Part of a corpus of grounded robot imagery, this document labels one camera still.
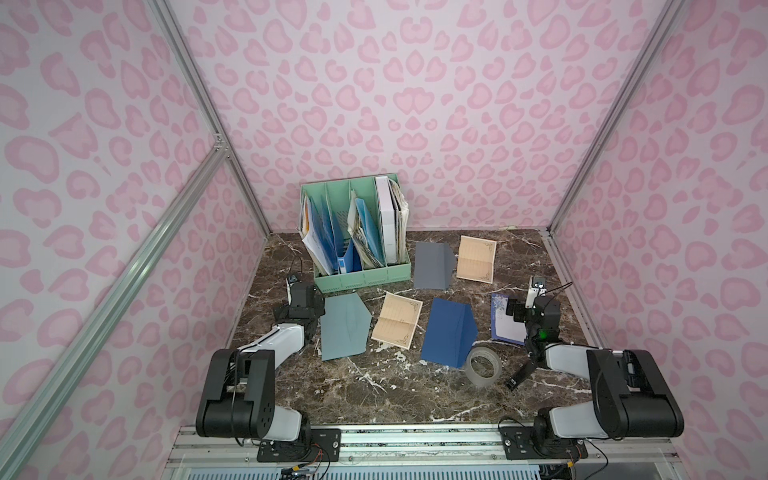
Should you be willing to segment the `white blue letter paper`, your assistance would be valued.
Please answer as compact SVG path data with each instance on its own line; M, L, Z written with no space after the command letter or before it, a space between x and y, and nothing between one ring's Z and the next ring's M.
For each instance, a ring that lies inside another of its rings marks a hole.
M506 313L509 298L499 293L491 295L491 338L493 340L523 345L526 328Z

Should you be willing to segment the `light teal envelope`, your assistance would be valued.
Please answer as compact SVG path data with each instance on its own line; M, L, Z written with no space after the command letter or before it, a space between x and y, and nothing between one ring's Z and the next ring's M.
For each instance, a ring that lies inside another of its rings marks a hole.
M372 315L357 293L325 299L325 314L320 318L323 361L363 354Z

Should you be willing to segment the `cream letter paper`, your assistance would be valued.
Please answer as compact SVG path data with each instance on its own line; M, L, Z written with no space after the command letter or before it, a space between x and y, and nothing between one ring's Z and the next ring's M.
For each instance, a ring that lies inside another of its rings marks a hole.
M371 339L408 350L423 302L387 292Z
M459 279L492 284L496 248L496 241L462 236L457 257L456 276Z

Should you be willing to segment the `dark blue envelope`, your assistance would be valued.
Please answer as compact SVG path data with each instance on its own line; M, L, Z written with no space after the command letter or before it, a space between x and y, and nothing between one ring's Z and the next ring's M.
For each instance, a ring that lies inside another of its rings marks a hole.
M477 324L469 304L435 298L430 308L421 359L461 369L477 335Z

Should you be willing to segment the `grey envelope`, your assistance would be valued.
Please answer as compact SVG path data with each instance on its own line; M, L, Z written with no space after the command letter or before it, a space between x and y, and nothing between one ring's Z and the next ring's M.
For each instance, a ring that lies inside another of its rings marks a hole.
M456 267L456 256L447 243L417 242L413 284L419 290L447 290Z

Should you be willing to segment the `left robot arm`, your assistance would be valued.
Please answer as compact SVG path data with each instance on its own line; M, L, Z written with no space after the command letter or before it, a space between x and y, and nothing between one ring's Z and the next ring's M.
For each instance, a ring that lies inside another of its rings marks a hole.
M313 340L325 298L315 284L294 282L274 314L277 324L260 339L214 352L196 414L199 436L309 445L309 421L277 405L276 372Z

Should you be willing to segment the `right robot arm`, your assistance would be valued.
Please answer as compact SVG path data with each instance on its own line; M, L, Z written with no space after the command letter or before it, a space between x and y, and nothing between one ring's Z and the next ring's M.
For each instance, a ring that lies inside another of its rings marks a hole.
M506 313L525 326L528 354L528 361L506 381L510 390L538 370L581 378L591 389L587 402L541 409L534 421L538 442L682 435L682 410L650 352L564 342L560 302L549 296L512 299Z

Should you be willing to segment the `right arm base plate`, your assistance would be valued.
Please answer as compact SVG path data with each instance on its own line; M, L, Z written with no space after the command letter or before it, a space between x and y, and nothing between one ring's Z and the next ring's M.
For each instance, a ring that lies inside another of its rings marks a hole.
M589 456L583 440L549 437L533 426L500 426L499 433L507 460L576 462Z

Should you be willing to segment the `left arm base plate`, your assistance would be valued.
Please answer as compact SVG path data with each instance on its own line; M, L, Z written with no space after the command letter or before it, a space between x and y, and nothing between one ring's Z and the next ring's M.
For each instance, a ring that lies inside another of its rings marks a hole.
M264 440L260 442L259 463L303 463L318 459L337 462L340 456L342 430L315 428L302 430L294 441Z

